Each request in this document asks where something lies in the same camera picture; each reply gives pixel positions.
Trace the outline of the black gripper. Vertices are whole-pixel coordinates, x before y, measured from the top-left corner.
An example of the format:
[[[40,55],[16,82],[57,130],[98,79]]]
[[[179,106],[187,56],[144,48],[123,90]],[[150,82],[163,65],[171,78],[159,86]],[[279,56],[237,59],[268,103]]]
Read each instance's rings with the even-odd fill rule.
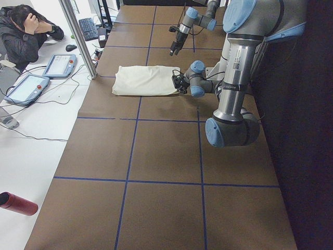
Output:
[[[170,47],[170,56],[178,55],[186,42],[186,33],[183,33],[179,27],[170,26],[169,32],[176,32],[176,41],[172,42]]]
[[[187,89],[190,86],[184,74],[172,75],[174,87],[180,94],[187,94]]]

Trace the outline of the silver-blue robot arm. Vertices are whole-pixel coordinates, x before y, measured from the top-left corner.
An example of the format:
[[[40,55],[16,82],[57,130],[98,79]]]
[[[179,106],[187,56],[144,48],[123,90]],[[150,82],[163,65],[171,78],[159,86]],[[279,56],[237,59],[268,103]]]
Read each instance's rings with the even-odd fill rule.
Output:
[[[209,143],[215,147],[245,146],[260,133],[256,117],[243,108],[262,43],[301,36],[306,24],[307,1],[231,1],[225,4],[226,33],[221,59],[206,72],[202,61],[194,61],[184,73],[172,75],[176,90],[194,97],[214,93],[219,106],[206,121]]]
[[[197,3],[206,5],[206,12],[204,15],[199,14],[198,10],[189,7],[185,11],[185,16],[180,24],[177,26],[170,26],[170,32],[176,32],[176,41],[172,42],[170,47],[170,56],[177,55],[183,48],[190,31],[193,26],[199,26],[209,31],[213,31],[216,26],[215,14],[220,7],[221,1],[195,1]]]

